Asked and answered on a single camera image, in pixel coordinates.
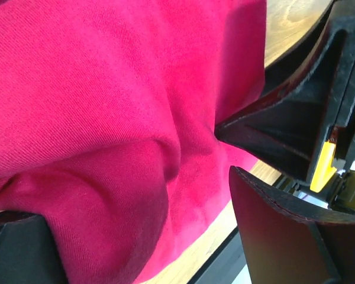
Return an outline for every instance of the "white surface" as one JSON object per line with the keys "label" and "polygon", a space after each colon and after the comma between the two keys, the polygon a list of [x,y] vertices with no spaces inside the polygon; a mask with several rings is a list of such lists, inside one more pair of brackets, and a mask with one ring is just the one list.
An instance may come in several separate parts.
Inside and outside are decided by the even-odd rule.
{"label": "white surface", "polygon": [[309,202],[311,204],[314,204],[314,205],[317,205],[319,207],[327,209],[327,203],[326,202],[323,202],[323,201],[321,201],[321,200],[319,200],[319,199],[317,199],[317,198],[315,198],[313,196],[308,195],[303,200],[305,200],[305,201],[307,201],[307,202]]}
{"label": "white surface", "polygon": [[252,284],[247,265],[238,274],[237,278],[234,279],[233,284]]}

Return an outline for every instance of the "yellow tab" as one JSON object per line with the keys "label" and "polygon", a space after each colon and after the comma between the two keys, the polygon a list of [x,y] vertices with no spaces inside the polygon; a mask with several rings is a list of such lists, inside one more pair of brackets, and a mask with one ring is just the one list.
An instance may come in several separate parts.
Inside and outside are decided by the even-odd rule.
{"label": "yellow tab", "polygon": [[314,192],[320,192],[326,183],[331,179],[337,169],[331,167],[335,152],[335,144],[325,142],[322,147],[321,154],[319,155],[318,163],[315,168],[312,183],[310,184],[310,190]]}

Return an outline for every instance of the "black mechanical part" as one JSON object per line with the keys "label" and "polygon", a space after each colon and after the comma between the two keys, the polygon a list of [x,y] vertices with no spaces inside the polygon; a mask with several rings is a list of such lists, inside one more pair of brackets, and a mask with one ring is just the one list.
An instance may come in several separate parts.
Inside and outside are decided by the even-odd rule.
{"label": "black mechanical part", "polygon": [[215,129],[219,140],[303,185],[311,183],[325,141],[337,144],[335,158],[345,169],[355,160],[355,0],[335,2],[325,17],[300,45],[311,46],[322,29],[306,59],[293,51],[273,64],[266,89],[280,83],[284,75],[269,74],[287,62],[290,68],[302,63],[297,70]]}
{"label": "black mechanical part", "polygon": [[[273,185],[281,190],[300,193],[294,181],[281,175]],[[232,284],[246,265],[246,257],[238,227],[236,227],[192,276],[188,284]]]}
{"label": "black mechanical part", "polygon": [[328,209],[355,215],[355,170],[335,173],[321,192],[313,192],[287,176],[281,176],[276,188],[298,196],[306,193],[328,204]]}
{"label": "black mechanical part", "polygon": [[68,283],[45,219],[0,212],[0,284],[40,283]]}
{"label": "black mechanical part", "polygon": [[253,284],[355,283],[355,215],[309,204],[230,169]]}

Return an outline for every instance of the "wooden table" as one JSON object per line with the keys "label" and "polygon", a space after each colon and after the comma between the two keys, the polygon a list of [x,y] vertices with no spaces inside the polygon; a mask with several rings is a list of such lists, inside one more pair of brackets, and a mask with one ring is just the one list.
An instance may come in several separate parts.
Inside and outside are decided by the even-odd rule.
{"label": "wooden table", "polygon": [[[265,66],[292,48],[313,27],[329,3],[330,0],[267,0]],[[251,172],[269,184],[279,177],[275,169],[261,161]],[[144,284],[187,283],[236,225],[229,203],[206,232],[175,262]]]}

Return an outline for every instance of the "pink garment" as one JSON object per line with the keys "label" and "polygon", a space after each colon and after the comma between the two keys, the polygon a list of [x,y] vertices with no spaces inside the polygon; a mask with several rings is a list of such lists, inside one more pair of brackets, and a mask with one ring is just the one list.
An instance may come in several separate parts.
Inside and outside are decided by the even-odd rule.
{"label": "pink garment", "polygon": [[0,2],[0,209],[72,284],[155,276],[256,161],[213,131],[261,92],[265,0]]}

